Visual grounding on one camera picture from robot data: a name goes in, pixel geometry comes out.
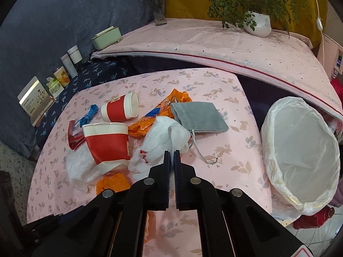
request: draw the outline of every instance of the gray velvet drawstring bag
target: gray velvet drawstring bag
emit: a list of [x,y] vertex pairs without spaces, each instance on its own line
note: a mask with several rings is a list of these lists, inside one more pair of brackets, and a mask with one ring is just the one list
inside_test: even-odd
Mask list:
[[174,102],[170,105],[174,119],[185,129],[187,129],[193,138],[194,144],[199,155],[207,164],[215,164],[215,161],[207,161],[200,153],[195,139],[196,132],[224,132],[228,131],[229,127],[224,119],[211,102]]

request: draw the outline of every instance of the silver bolt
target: silver bolt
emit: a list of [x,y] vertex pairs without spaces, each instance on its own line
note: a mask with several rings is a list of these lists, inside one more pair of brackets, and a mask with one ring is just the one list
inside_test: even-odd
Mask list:
[[105,198],[110,198],[113,195],[113,191],[112,190],[105,190],[102,193],[102,196]]
[[194,185],[198,185],[199,183],[201,183],[201,180],[198,177],[193,177],[191,179],[191,183]]
[[235,188],[231,191],[232,195],[235,197],[241,197],[243,195],[243,191],[239,188]]
[[155,180],[153,178],[146,178],[143,182],[146,185],[152,185],[155,182]]

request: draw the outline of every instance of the red cylindrical object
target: red cylindrical object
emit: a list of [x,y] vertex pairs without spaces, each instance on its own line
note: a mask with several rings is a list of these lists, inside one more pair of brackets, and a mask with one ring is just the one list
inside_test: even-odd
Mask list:
[[318,228],[335,214],[335,209],[325,206],[314,215],[302,215],[293,222],[294,229]]

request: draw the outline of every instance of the green box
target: green box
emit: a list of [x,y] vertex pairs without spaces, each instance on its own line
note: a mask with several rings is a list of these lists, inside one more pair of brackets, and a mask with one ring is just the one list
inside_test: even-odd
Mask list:
[[104,49],[119,40],[121,40],[121,33],[118,26],[110,27],[92,38],[93,45],[97,50]]

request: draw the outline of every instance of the ribbed white vase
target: ribbed white vase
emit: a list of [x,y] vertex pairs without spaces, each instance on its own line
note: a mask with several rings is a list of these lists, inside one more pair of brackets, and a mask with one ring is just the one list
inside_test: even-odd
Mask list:
[[272,31],[272,27],[270,26],[270,16],[256,12],[252,12],[252,14],[255,15],[254,17],[252,17],[252,19],[257,23],[257,25],[255,26],[255,30],[253,31],[245,23],[244,29],[246,29],[249,34],[257,37],[268,36]]

